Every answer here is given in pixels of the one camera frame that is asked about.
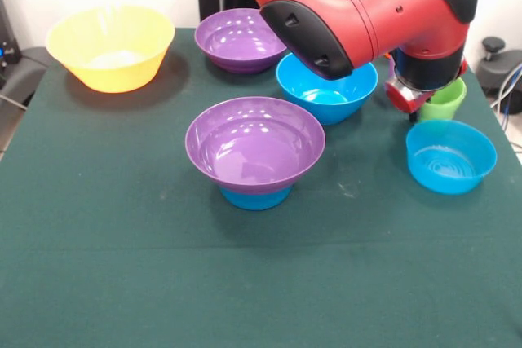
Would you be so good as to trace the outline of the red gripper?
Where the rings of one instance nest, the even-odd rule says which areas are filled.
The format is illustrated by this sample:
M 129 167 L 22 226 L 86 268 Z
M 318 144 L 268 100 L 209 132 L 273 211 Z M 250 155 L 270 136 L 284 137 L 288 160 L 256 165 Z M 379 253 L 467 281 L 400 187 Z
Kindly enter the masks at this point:
M 434 94 L 434 91 L 413 90 L 397 78 L 384 83 L 384 90 L 393 105 L 401 112 L 409 114 L 411 124 L 418 123 L 417 112 Z

